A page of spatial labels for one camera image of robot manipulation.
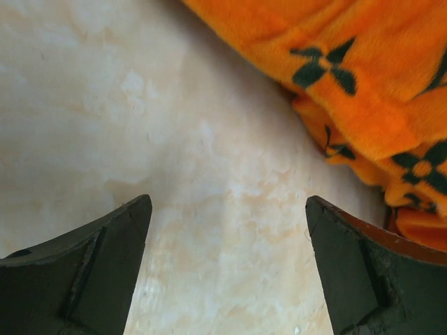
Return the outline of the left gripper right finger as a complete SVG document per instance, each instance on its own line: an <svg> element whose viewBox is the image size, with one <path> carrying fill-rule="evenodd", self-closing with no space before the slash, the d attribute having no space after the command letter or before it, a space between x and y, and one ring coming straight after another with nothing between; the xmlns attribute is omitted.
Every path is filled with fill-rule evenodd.
<svg viewBox="0 0 447 335"><path fill-rule="evenodd" d="M446 334L446 253L318 196L307 199L306 216L335 334Z"/></svg>

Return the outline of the orange patterned pillowcase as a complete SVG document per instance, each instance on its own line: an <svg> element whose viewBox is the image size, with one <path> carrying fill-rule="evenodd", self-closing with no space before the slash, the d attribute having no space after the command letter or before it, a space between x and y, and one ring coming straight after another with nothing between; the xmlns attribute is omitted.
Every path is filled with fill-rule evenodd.
<svg viewBox="0 0 447 335"><path fill-rule="evenodd" d="M378 186L390 228L446 250L445 1L188 1L295 94L328 162Z"/></svg>

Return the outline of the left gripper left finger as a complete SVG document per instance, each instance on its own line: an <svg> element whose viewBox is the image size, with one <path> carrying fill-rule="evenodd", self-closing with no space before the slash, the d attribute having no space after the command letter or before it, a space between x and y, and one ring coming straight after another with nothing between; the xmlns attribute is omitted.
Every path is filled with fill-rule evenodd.
<svg viewBox="0 0 447 335"><path fill-rule="evenodd" d="M1 333L123 334L151 215L141 195L1 259Z"/></svg>

